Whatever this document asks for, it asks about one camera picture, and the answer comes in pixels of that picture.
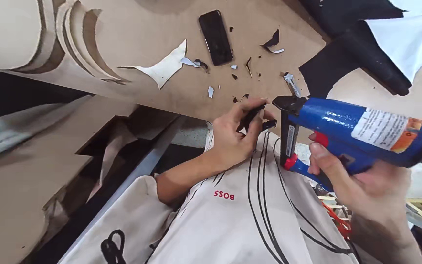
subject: phone screen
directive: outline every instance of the phone screen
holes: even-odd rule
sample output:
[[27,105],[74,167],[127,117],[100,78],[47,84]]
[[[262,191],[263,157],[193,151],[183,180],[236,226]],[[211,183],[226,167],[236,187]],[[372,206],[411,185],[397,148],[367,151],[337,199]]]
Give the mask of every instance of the phone screen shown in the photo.
[[221,12],[214,10],[198,18],[201,30],[215,66],[232,61],[232,50],[227,39],[226,28],[222,21]]

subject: black paper scrap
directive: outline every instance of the black paper scrap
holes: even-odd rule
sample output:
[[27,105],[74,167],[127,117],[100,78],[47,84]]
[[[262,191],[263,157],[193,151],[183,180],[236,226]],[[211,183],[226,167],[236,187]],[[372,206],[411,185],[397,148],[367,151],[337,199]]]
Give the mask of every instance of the black paper scrap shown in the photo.
[[198,64],[204,70],[206,70],[206,73],[208,73],[208,64],[202,62],[200,59],[195,59],[195,63]]

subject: gray fabric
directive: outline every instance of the gray fabric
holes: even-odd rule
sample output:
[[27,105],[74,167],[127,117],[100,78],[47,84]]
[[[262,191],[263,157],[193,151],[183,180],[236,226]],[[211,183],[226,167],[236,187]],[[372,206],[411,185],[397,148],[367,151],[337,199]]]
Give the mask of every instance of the gray fabric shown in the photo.
[[89,98],[86,95],[68,104],[45,104],[0,117],[0,153],[67,117]]

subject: left hand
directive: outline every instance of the left hand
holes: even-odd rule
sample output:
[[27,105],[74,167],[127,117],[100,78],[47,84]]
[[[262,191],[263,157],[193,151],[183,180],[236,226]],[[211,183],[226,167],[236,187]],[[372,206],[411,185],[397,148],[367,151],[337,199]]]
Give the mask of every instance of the left hand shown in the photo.
[[228,113],[214,120],[214,147],[208,150],[208,154],[213,156],[222,171],[250,157],[262,130],[263,120],[273,120],[274,115],[261,110],[250,122],[247,135],[236,130],[250,110],[269,103],[270,101],[265,98],[249,98],[236,103]]

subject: hand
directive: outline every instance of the hand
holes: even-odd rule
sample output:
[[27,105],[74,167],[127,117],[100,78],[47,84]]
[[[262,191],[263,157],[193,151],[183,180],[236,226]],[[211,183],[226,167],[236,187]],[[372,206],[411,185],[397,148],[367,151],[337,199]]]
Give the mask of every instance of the hand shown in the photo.
[[273,120],[275,119],[274,115],[266,110],[261,110],[250,122],[247,135],[236,130],[242,118],[250,110],[268,103],[270,102],[264,98],[246,99],[234,104],[227,114],[214,120],[214,147],[208,151],[208,155],[214,157],[214,162],[221,166],[222,171],[250,157],[262,130],[263,120]]
[[337,198],[365,219],[397,229],[406,224],[405,197],[410,186],[410,171],[384,161],[376,161],[364,173],[348,175],[341,161],[319,143],[310,145],[309,173],[320,169],[330,179]]

